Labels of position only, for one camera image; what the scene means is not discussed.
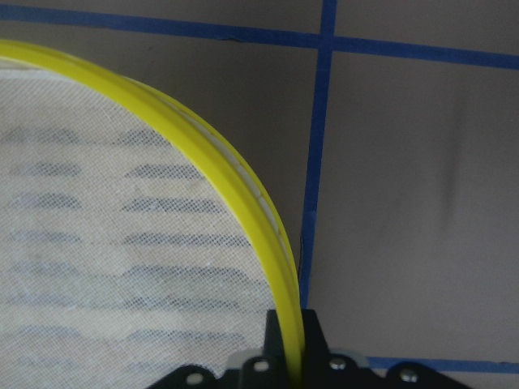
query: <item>screw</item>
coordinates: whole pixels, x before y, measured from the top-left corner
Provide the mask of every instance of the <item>screw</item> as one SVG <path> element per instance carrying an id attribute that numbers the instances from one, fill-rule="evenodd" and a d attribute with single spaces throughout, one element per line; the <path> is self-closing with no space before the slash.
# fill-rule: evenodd
<path id="1" fill-rule="evenodd" d="M 254 362 L 254 371 L 257 371 L 258 373 L 267 371 L 269 367 L 268 362 L 265 360 Z"/>
<path id="2" fill-rule="evenodd" d="M 405 383 L 416 383 L 418 381 L 418 374 L 411 369 L 402 369 L 400 379 Z"/>
<path id="3" fill-rule="evenodd" d="M 191 373 L 186 377 L 186 384 L 187 385 L 198 385 L 199 383 L 202 383 L 204 380 L 204 376 L 200 373 Z"/>
<path id="4" fill-rule="evenodd" d="M 334 370 L 344 370 L 346 368 L 346 361 L 342 358 L 335 357 L 330 360 L 330 367 Z"/>

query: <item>blue line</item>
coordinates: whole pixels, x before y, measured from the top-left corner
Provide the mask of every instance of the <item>blue line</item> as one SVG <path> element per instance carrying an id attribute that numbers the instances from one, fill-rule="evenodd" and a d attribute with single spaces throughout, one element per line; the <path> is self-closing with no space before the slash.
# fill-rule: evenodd
<path id="1" fill-rule="evenodd" d="M 519 70 L 519 56 L 337 36 L 336 51 Z"/>
<path id="2" fill-rule="evenodd" d="M 265 45 L 281 45 L 313 49 L 317 48 L 319 45 L 319 36 L 317 34 L 305 32 L 224 26 L 220 24 L 183 22 L 177 20 L 144 18 L 140 16 L 65 11 L 30 6 L 0 4 L 0 20 L 43 24 L 65 24 L 83 27 L 108 28 L 120 31 L 232 40 Z"/>
<path id="3" fill-rule="evenodd" d="M 323 157 L 324 127 L 328 107 L 328 89 L 332 69 L 333 32 L 337 0 L 323 0 L 321 11 L 320 47 L 315 71 L 314 104 L 311 115 L 310 144 L 308 146 L 307 183 L 302 214 L 301 262 L 299 263 L 299 295 L 301 307 L 308 305 L 311 261 L 314 251 L 315 222 Z"/>
<path id="4" fill-rule="evenodd" d="M 390 369 L 397 363 L 417 362 L 438 371 L 459 371 L 466 373 L 519 374 L 519 363 L 490 361 L 457 361 L 446 359 L 386 358 L 368 357 L 372 369 Z"/>

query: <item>yellow rim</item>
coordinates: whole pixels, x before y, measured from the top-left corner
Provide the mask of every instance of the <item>yellow rim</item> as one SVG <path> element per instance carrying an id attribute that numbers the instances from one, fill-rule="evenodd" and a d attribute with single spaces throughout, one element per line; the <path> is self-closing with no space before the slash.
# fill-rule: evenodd
<path id="1" fill-rule="evenodd" d="M 238 152 L 184 105 L 155 89 L 132 82 L 90 62 L 37 45 L 2 40 L 0 58 L 54 71 L 110 98 L 168 139 L 211 182 L 236 216 L 258 255 L 277 308 L 291 382 L 300 386 L 304 332 L 294 258 L 272 200 Z M 172 109 L 172 105 L 204 126 L 238 160 L 261 192 L 261 198 L 274 216 L 277 231 L 250 185 L 221 149 L 197 129 L 192 121 Z"/>

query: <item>white mesh fabric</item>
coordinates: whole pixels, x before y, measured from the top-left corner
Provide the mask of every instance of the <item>white mesh fabric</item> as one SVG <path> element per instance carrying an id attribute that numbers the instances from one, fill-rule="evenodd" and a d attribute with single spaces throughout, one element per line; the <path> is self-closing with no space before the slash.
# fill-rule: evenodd
<path id="1" fill-rule="evenodd" d="M 260 347 L 270 289 L 189 160 L 89 88 L 2 67 L 0 387 L 144 388 Z"/>

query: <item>gray floor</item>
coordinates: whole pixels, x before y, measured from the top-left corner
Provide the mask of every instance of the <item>gray floor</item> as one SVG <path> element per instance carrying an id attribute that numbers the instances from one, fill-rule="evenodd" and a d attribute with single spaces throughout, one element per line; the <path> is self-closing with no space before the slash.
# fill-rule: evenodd
<path id="1" fill-rule="evenodd" d="M 10 1 L 318 32 L 320 2 Z M 519 54 L 514 1 L 339 1 L 338 36 Z M 270 191 L 298 253 L 313 49 L 0 22 L 211 122 Z M 519 72 L 335 53 L 311 282 L 329 343 L 377 357 L 519 362 Z M 452 374 L 519 388 L 515 374 Z"/>

